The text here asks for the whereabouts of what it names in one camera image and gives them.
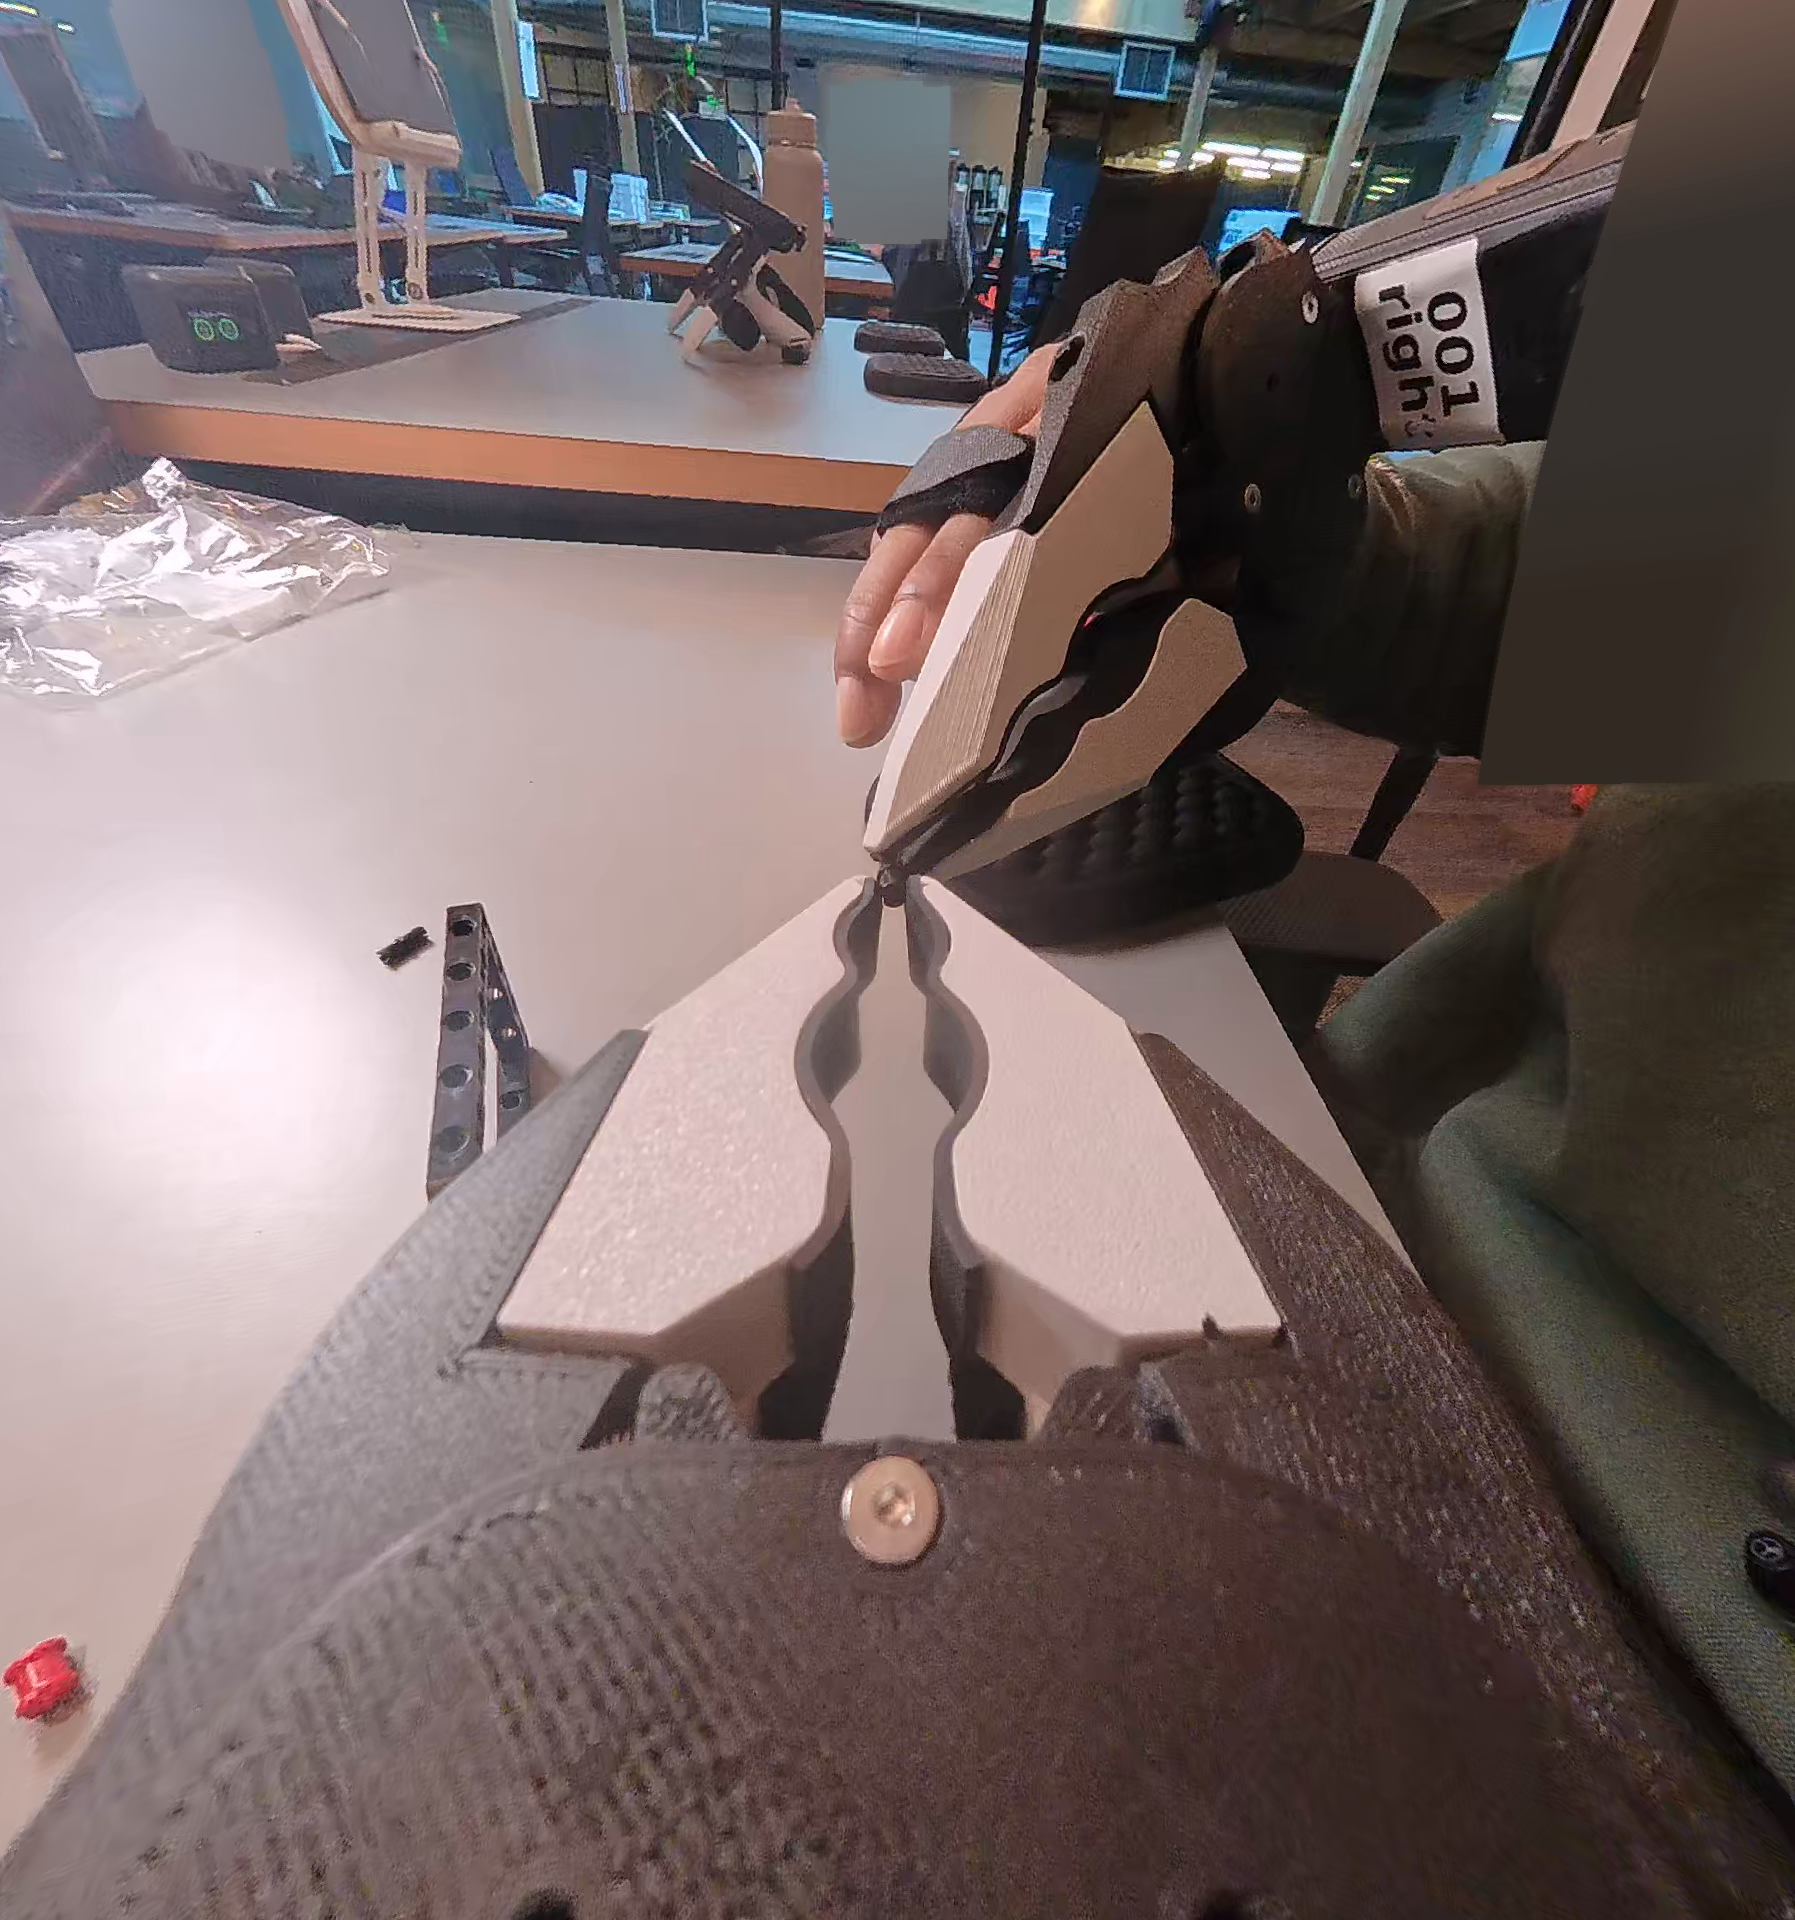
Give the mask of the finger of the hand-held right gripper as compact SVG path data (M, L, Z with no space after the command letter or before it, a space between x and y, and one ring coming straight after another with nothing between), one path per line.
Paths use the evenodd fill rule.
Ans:
M1086 669L1035 696L1006 756L917 834L917 868L993 866L1142 788L1245 675L1232 617L1200 598L1133 603L1083 631Z
M1000 756L1031 695L1053 684L1083 614L1144 576L1172 538L1173 456L1140 405L1038 531L980 540L886 747L866 852L889 861Z

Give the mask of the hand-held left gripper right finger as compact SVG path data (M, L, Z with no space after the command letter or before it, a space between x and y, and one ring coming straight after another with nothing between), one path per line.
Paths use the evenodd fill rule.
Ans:
M958 1428L1035 1428L1077 1372L1283 1318L1144 1037L943 884L907 885L932 1147L932 1312Z

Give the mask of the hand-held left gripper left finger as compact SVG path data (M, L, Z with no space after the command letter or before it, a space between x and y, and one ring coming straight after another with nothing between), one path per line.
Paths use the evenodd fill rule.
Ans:
M498 1318L525 1354L702 1366L769 1436L823 1434L853 1312L857 884L643 1031Z

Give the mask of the black lego frame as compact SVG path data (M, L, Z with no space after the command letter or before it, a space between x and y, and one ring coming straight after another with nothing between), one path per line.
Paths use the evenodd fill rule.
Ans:
M425 1196L439 1197L532 1108L532 1047L481 901L445 913Z

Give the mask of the person's right forearm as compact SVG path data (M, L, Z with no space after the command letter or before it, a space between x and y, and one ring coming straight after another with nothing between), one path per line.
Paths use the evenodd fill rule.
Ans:
M1349 665L1369 732L1481 757L1545 448L1473 444L1368 464Z

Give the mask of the red lego bush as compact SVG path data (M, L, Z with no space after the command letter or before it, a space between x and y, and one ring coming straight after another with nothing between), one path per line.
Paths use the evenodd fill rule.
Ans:
M11 1660L0 1684L20 1723L48 1723L84 1699L84 1660L69 1639L48 1637Z

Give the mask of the person's right hand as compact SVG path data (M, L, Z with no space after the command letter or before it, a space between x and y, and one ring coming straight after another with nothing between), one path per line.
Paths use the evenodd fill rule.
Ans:
M955 472L916 484L883 514L834 648L837 729L848 747L889 733L966 562L1027 481L1056 355L1054 345L1031 353L952 432L952 442L977 442L990 454L984 466L961 454Z

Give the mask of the black office chair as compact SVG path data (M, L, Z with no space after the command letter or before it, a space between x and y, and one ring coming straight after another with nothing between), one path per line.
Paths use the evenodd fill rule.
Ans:
M1204 247L1223 184L1217 166L1101 167L1031 347L1064 338L1083 304L1115 280L1150 280L1173 257Z

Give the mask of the black floor lamp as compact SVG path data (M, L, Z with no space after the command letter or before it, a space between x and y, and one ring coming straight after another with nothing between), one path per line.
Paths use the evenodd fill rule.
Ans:
M997 257L996 298L990 326L986 378L997 385L1003 378L1006 338L1010 323L1010 302L1014 277L1020 261L1020 224L1024 188L1028 181L1028 141L1035 121L1035 97L1039 88L1039 65L1048 32L1051 1L1035 0L1028 3L1027 59L1020 80L1019 113L1013 141L1013 160L1007 171L1003 241Z

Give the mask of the idle hand-held gripper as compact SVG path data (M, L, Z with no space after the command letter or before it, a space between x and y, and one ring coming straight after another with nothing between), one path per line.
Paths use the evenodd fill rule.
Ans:
M806 250L806 227L724 181L714 167L688 167L694 196L729 224L718 251L671 309L668 332L694 361L713 335L741 353L771 345L788 367L809 362L819 314L776 269L777 256Z

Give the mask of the beige water bottle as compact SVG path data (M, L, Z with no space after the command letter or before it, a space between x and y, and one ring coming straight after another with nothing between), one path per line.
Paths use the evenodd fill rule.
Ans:
M762 161L764 202L805 234L803 247L773 251L773 269L790 283L815 323L825 309L825 166L812 113L788 101L767 116Z

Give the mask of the grey wood-edged desk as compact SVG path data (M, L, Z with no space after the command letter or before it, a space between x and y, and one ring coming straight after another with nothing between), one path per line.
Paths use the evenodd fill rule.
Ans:
M655 302L492 290L465 305L510 320L304 380L175 372L148 344L77 367L118 444L151 459L767 510L880 512L958 419L870 391L857 323L785 367L723 340L688 355Z

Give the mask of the black desk mat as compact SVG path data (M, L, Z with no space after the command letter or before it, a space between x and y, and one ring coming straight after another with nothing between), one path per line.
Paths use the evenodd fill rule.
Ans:
M445 328L366 324L348 323L341 314L324 314L310 318L309 334L293 334L279 344L275 365L234 376L243 383L270 388L307 385L341 372L394 365L439 347L516 338L527 324L549 323L593 302L589 295L569 295L525 309L462 309L457 314L476 324Z

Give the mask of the clear plastic bag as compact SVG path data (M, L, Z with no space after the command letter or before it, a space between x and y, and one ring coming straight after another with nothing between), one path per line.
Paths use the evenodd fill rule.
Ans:
M62 512L0 517L0 688L51 706L123 696L383 591L404 549L156 462Z

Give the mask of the white tablet stand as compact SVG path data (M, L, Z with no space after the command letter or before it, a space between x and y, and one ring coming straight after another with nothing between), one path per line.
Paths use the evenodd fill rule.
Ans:
M286 29L320 101L354 148L358 304L326 314L333 324L420 334L476 334L512 323L512 312L468 311L431 298L431 171L462 155L441 72L406 1L284 1ZM384 171L406 188L404 298L387 290L380 198Z

